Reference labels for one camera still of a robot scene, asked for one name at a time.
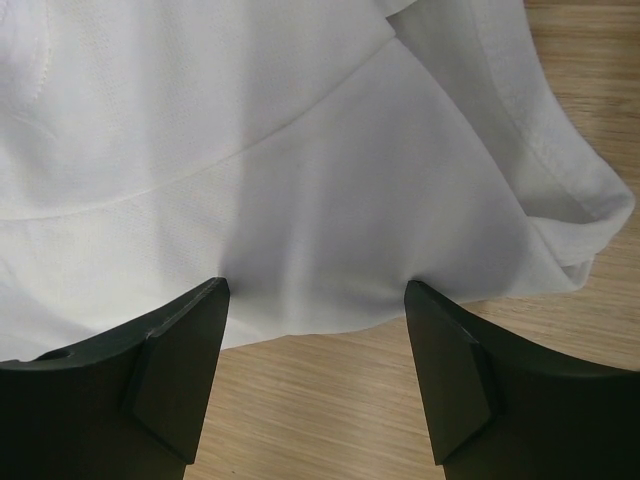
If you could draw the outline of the white t shirt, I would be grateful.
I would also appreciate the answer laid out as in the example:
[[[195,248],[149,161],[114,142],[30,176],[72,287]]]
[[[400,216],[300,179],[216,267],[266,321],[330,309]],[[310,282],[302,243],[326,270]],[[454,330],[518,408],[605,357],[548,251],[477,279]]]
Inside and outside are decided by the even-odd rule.
[[[5,1],[1,356],[212,277],[223,344],[581,288],[634,208],[520,1]]]

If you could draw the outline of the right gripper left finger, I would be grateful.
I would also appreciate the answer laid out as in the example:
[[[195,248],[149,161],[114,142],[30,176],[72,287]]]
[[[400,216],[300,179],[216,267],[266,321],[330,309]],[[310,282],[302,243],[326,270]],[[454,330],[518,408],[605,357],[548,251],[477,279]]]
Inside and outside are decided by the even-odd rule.
[[[87,340],[1,365],[5,479],[180,479],[196,458],[230,291],[210,279]]]

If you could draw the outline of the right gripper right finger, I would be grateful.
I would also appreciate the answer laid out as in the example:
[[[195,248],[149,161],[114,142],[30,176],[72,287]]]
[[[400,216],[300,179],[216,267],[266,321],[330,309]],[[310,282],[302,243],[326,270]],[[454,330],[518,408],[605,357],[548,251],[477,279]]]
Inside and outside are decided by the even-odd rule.
[[[406,321],[449,479],[635,479],[639,375],[516,335],[411,281]]]

